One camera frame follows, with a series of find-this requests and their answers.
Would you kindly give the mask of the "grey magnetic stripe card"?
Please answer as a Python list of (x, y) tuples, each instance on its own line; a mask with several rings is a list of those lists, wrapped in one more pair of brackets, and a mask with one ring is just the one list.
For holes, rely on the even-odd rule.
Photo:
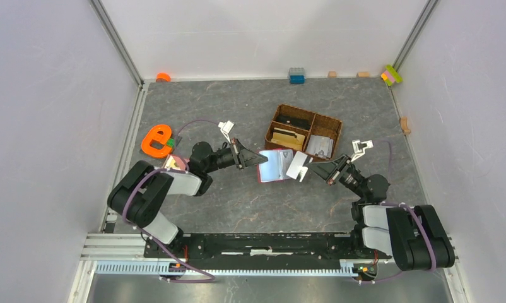
[(312, 159), (306, 153), (297, 151), (286, 171), (286, 175), (291, 179), (302, 182), (308, 171), (307, 164), (311, 161)]

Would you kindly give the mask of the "red card holder wallet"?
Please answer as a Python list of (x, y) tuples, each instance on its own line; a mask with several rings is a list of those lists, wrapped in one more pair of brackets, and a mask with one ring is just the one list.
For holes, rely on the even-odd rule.
[(283, 181), (280, 176), (279, 151), (291, 149), (263, 150), (259, 154), (267, 156), (268, 161), (257, 166), (257, 175), (260, 183)]

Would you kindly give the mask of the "silver VIP card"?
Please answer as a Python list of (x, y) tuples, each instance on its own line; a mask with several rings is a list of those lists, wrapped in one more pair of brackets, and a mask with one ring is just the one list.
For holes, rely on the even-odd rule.
[(287, 171), (293, 161), (294, 152), (293, 150), (280, 150), (279, 151), (279, 162), (280, 162), (280, 176), (284, 179), (289, 179)]

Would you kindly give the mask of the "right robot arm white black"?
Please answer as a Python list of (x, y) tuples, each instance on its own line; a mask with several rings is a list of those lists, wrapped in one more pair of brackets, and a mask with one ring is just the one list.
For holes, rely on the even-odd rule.
[(307, 163), (304, 168), (326, 184), (341, 184), (358, 196), (351, 205), (356, 227), (350, 250), (355, 256), (365, 258), (378, 250), (393, 257), (401, 271), (454, 266), (454, 247), (433, 206), (389, 202), (387, 178), (380, 174), (365, 177), (347, 155)]

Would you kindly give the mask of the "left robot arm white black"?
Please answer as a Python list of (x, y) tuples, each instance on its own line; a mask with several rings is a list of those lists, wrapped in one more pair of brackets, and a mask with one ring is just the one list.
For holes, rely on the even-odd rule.
[(178, 256), (184, 248), (183, 231), (160, 211), (170, 195), (201, 196), (212, 185), (210, 173), (235, 167), (239, 170), (266, 163), (268, 158), (246, 148), (237, 138), (217, 150), (201, 141), (192, 147), (185, 169), (158, 168), (140, 160), (113, 188), (107, 205), (123, 221), (159, 241), (168, 257)]

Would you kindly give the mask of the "grey cards in basket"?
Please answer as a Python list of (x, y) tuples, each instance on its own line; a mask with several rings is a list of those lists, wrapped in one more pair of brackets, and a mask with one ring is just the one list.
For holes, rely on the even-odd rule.
[(309, 155), (319, 158), (331, 158), (333, 152), (334, 140), (326, 136), (311, 135), (307, 148), (305, 150)]

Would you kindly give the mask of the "beige cards in basket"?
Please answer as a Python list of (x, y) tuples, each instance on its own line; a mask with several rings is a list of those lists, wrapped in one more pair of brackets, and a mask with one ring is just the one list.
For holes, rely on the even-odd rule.
[(274, 128), (270, 142), (294, 149), (303, 150), (306, 136), (287, 129)]

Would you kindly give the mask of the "black card in basket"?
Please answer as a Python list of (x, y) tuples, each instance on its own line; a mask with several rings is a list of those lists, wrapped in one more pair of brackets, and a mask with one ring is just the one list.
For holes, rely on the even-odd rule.
[(275, 119), (276, 122), (293, 126), (295, 128), (300, 128), (304, 130), (308, 130), (311, 127), (311, 123), (308, 120), (302, 119), (299, 117), (291, 117), (285, 115), (278, 115)]

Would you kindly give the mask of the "pink picture card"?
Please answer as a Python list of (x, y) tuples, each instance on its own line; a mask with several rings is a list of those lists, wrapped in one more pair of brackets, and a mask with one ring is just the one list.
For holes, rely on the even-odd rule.
[(164, 160), (162, 168), (189, 171), (189, 161), (187, 158), (169, 154)]

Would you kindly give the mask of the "woven brown basket organizer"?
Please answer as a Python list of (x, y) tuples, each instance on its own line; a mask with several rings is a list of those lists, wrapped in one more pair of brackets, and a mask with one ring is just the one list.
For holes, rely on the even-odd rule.
[[(275, 119), (278, 115), (285, 115), (285, 116), (299, 117), (302, 119), (306, 119), (309, 121), (309, 123), (311, 123), (311, 127), (308, 130), (304, 130), (304, 129), (295, 128), (290, 125), (276, 122)], [(287, 148), (285, 146), (281, 146), (281, 145), (270, 142), (274, 128), (287, 129), (287, 130), (295, 131), (296, 133), (300, 133), (300, 134), (303, 134), (306, 136), (302, 151), (296, 151), (296, 150), (292, 149), (293, 151), (296, 151), (296, 152), (306, 153), (305, 150), (307, 148), (309, 138), (311, 135), (319, 135), (319, 136), (326, 136), (326, 137), (332, 138), (334, 140), (334, 146), (333, 146), (333, 152), (332, 152), (331, 158), (324, 159), (324, 158), (319, 158), (314, 155), (309, 155), (308, 153), (306, 153), (308, 156), (311, 156), (314, 161), (323, 161), (323, 160), (331, 160), (334, 158), (337, 147), (338, 147), (338, 143), (341, 138), (341, 133), (343, 130), (343, 123), (341, 120), (339, 120), (337, 118), (318, 114), (316, 112), (301, 109), (301, 108), (298, 108), (298, 107), (295, 107), (292, 105), (280, 104), (277, 107), (277, 109), (274, 113), (274, 116), (271, 119), (271, 122), (269, 124), (268, 130), (264, 136), (264, 147), (268, 150)]]

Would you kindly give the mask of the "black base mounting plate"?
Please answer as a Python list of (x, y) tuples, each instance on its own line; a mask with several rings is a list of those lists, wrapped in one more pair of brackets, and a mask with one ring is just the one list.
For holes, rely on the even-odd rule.
[(365, 264), (390, 257), (357, 247), (347, 233), (186, 234), (169, 247), (201, 270), (335, 270), (341, 260)]

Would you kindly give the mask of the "blue grey toy bricks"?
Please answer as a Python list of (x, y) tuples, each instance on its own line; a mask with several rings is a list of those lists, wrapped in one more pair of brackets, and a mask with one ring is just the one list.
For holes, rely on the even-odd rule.
[(289, 83), (292, 85), (301, 85), (305, 83), (305, 69), (304, 68), (290, 68), (288, 70)]

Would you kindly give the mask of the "orange plastic letter shape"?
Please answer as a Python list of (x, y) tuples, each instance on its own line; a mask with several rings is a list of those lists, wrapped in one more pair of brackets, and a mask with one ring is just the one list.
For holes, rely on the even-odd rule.
[(173, 148), (166, 145), (172, 138), (172, 129), (166, 124), (153, 126), (141, 142), (142, 151), (153, 158), (165, 158), (171, 154)]

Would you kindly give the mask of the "green pink toy bricks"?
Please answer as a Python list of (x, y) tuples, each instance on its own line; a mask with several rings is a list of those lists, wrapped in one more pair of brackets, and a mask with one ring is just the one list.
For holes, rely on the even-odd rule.
[(403, 82), (401, 75), (391, 65), (385, 65), (384, 71), (381, 73), (380, 77), (387, 86)]

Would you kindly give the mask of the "orange round cap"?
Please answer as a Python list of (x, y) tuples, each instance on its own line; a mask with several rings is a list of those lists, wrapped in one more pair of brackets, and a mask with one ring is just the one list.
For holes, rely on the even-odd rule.
[(171, 77), (166, 73), (158, 73), (155, 78), (156, 82), (170, 82)]

